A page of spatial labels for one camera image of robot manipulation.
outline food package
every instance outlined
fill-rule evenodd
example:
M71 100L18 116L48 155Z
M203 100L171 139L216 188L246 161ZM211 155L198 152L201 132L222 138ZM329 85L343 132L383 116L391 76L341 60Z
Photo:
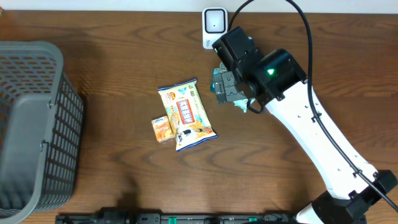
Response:
M158 89L175 134L177 152L217 138L200 101L196 82L195 78Z
M163 142L174 137L167 116L152 120L152 126L154 127L156 140L158 142Z

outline basket bottom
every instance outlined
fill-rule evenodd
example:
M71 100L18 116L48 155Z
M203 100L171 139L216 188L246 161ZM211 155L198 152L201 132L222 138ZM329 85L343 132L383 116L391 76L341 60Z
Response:
M31 194L50 108L48 94L20 97L12 106L1 152L3 192Z

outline white rectangular device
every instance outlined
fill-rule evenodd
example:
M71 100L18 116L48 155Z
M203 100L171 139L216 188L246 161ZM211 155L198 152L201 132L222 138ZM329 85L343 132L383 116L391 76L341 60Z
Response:
M227 32L228 12L223 7L208 7L202 14L203 48L211 45Z

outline green light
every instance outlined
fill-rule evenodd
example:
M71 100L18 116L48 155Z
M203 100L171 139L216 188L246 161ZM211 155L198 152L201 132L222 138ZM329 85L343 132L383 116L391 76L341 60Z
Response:
M274 69L268 69L267 72L268 72L268 74L272 75L272 74L274 74L274 71L275 71Z

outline wood grain surface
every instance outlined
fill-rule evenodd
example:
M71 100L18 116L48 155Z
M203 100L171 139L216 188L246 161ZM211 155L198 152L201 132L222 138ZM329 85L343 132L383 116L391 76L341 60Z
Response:
M398 16L309 14L314 88L353 146L398 175ZM262 51L285 48L307 69L298 14L240 14L235 20ZM78 183L58 213L125 206L170 213L297 212L325 191L315 166L270 114L219 105L210 92L220 60L201 44L201 14L5 11L0 40L45 40L60 47L65 71L87 97ZM150 121L165 114L158 86L198 78L219 138L183 152L159 144ZM398 202L398 190L389 196ZM397 223L384 201L369 223Z

